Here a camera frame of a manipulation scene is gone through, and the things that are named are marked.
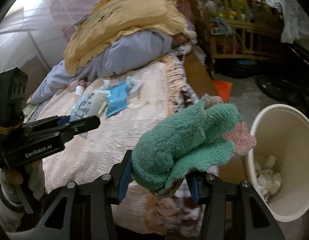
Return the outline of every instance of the floor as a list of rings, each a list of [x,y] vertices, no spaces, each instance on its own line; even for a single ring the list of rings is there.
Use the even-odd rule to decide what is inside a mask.
[[[198,46],[194,48],[194,51],[201,63],[205,64],[203,51]],[[255,84],[254,77],[234,79],[222,74],[215,74],[215,78],[233,84],[229,103],[237,106],[242,118],[247,123],[248,130],[250,130],[253,120],[263,108],[280,103],[264,95]],[[309,230],[309,210],[295,221],[288,223],[278,222],[278,224],[286,240],[303,240]]]

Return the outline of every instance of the bottle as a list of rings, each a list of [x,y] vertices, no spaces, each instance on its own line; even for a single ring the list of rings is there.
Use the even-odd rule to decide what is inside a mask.
[[[74,93],[74,101],[78,101],[78,99],[83,95],[84,90],[86,89],[87,83],[85,80],[80,79],[79,85],[75,89]]]

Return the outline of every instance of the metal screw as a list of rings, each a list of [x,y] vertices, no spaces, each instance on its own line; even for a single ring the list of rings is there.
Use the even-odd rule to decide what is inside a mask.
[[[247,181],[247,180],[243,180],[243,181],[241,182],[241,185],[244,186],[244,187],[250,187],[250,182]]]
[[[214,180],[214,179],[216,178],[216,176],[213,175],[212,173],[208,173],[208,174],[206,175],[206,178],[207,178],[208,180]]]
[[[75,186],[75,183],[73,181],[67,183],[67,188],[73,188]]]
[[[102,178],[103,180],[109,180],[109,179],[111,179],[111,175],[110,175],[109,173],[106,173],[106,174],[103,174],[103,175],[101,176],[101,178]]]

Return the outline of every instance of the trash can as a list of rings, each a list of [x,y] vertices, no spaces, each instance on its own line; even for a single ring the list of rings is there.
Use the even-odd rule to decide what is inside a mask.
[[[246,156],[249,181],[258,191],[254,160],[274,155],[273,171],[280,173],[282,185],[267,206],[277,221],[296,220],[309,208],[309,120],[291,106],[276,104],[257,115],[250,134],[257,144]]]

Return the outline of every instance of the red object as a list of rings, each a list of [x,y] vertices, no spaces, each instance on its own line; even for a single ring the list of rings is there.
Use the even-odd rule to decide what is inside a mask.
[[[213,84],[224,103],[227,103],[232,89],[232,83],[214,79]]]

